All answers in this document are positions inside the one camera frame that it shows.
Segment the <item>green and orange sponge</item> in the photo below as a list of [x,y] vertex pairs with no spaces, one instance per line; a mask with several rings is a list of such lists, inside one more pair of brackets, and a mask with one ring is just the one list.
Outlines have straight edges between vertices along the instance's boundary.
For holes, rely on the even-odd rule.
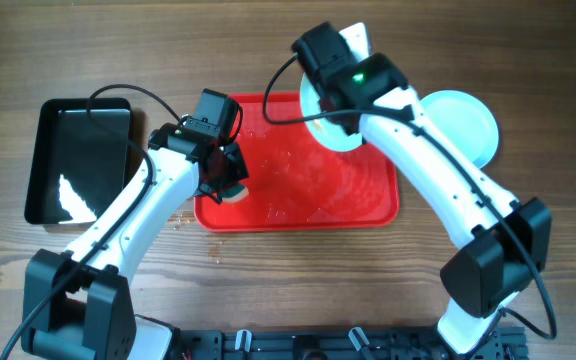
[[236,203],[246,198],[248,194],[248,188],[241,182],[237,182],[233,186],[221,190],[219,198],[225,203]]

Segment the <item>light blue plate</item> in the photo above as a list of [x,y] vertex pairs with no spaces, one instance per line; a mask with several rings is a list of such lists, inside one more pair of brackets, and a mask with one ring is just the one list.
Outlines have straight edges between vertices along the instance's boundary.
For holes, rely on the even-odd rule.
[[[319,95],[306,75],[303,75],[299,88],[299,103],[303,117],[321,113]],[[306,126],[322,146],[335,152],[350,152],[363,145],[360,134],[347,135],[343,128],[333,124],[326,118],[308,121]]]
[[488,165],[500,143],[499,127],[489,108],[457,90],[440,90],[421,100],[435,126],[478,168]]

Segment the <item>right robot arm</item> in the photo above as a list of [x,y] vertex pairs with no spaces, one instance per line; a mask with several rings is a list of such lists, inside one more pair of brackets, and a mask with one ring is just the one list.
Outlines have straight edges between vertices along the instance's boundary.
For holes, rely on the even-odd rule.
[[301,66],[326,118],[359,134],[408,178],[444,225],[456,254],[440,278],[450,296],[437,330],[457,354],[469,355],[529,284],[540,292],[549,323],[557,325],[541,273],[552,215],[537,198],[520,202],[470,162],[431,122],[418,95],[383,54],[363,60],[327,55]]

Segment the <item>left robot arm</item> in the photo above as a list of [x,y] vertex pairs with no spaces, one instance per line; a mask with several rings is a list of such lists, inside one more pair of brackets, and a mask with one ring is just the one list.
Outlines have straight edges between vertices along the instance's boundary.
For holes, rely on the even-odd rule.
[[137,174],[62,252],[39,250],[25,272],[23,321],[13,338],[43,359],[185,358],[177,328],[135,314],[130,284],[186,200],[238,200],[247,169],[236,132],[215,125],[156,130]]

